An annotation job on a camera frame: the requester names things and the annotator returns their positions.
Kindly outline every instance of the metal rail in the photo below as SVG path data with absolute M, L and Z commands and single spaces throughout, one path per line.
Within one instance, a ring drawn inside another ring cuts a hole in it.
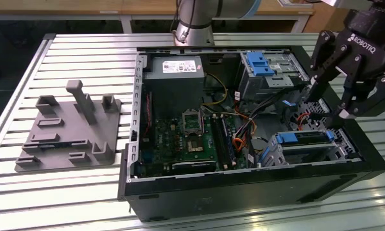
M 216 45 L 302 45 L 312 54 L 318 34 L 216 34 Z M 122 154 L 110 167 L 20 174 L 15 159 L 22 152 L 38 114 L 40 95 L 74 99 L 64 89 L 82 79 L 94 100 L 103 94 L 122 99 L 118 150 L 128 141 L 136 47 L 171 46 L 170 34 L 58 35 L 42 44 L 20 92 L 0 119 L 0 230 L 385 230 L 385 173 L 363 181 L 319 203 L 142 223 L 127 202 L 118 202 Z M 343 92 L 343 78 L 334 88 Z M 360 118 L 362 128 L 385 158 L 385 113 Z

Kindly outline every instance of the blue drive bay latch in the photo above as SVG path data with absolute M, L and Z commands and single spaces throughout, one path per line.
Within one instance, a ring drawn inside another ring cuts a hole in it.
M 262 52 L 247 53 L 247 60 L 254 70 L 255 76 L 274 76 L 275 71 L 270 68 L 268 60 Z

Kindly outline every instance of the ram slot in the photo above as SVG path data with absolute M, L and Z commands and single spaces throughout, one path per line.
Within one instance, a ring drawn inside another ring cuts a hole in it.
M 230 133 L 228 133 L 228 126 L 227 126 L 227 121 L 226 118 L 222 117 L 222 122 L 223 122 L 223 128 L 224 128 L 224 139 L 228 145 L 228 154 L 230 154 L 230 159 L 232 161 L 232 165 L 238 164 L 238 158 L 236 158 L 236 154 L 234 152 L 234 147 L 232 147 L 232 141 L 231 141 L 231 137 L 230 137 Z
M 228 143 L 224 136 L 224 128 L 222 118 L 214 117 L 211 119 L 211 130 L 214 136 L 214 143 L 218 151 L 219 167 L 228 170 L 232 166 Z

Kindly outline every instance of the background floor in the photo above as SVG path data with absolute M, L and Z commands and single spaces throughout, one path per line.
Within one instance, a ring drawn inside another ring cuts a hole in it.
M 168 33 L 171 22 L 132 21 L 134 33 Z M 215 32 L 291 32 L 294 22 L 223 20 L 212 26 Z M 123 33 L 123 28 L 120 21 L 0 21 L 0 115 L 47 33 Z

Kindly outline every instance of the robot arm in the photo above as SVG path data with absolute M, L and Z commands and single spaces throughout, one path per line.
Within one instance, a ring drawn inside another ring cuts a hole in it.
M 252 16 L 262 0 L 178 0 L 180 23 L 175 32 L 176 46 L 214 45 L 212 18 Z
M 214 17 L 243 18 L 258 11 L 262 0 L 178 0 L 180 24 L 178 46 L 214 45 Z M 316 102 L 330 82 L 347 76 L 344 94 L 327 127 L 343 126 L 344 119 L 378 116 L 385 111 L 385 0 L 323 0 L 354 8 L 340 33 L 322 31 L 312 56 L 312 89 L 308 102 Z
M 342 103 L 328 119 L 332 128 L 343 126 L 344 119 L 385 111 L 385 0 L 372 2 L 370 10 L 350 12 L 340 33 L 322 31 L 312 56 L 308 102 L 322 98 L 340 73 L 347 76 Z

